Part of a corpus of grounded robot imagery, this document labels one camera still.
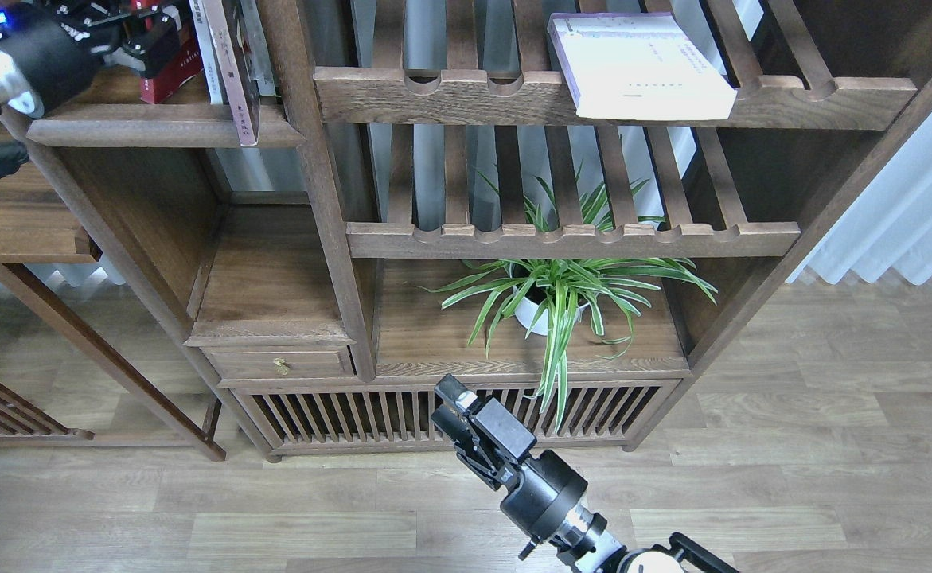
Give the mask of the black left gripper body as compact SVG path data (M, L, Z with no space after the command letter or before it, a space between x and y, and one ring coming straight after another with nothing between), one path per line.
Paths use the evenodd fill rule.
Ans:
M17 1L0 7L0 113L42 119L88 90L99 70L154 77L182 47L185 1Z

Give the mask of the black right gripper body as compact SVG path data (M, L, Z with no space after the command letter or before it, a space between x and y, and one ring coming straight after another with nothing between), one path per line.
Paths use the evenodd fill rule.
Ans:
M588 482L552 450L532 456L535 435L494 396L454 413L465 424L465 442L452 443L456 456L491 489L505 487L502 512L535 543L563 543Z

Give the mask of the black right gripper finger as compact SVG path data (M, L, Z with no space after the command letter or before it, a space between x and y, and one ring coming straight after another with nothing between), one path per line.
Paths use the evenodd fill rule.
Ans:
M465 442L465 424L448 407L437 407L431 414L431 421L440 429L444 438L447 438L455 445L462 445Z
M457 413L466 413L476 402L476 392L467 388L452 374L446 374L435 385L435 394Z

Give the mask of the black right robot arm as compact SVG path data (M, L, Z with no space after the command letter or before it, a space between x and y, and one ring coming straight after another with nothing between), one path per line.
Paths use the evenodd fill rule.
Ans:
M534 457L537 439L494 396L478 396L454 375L435 387L443 405L431 415L454 444L456 456L491 489L505 487L501 511L528 536L519 558L550 543L556 557L574 572L734 572L724 559L683 533L669 546L629 550L606 527L600 513L583 504L588 482L553 450Z

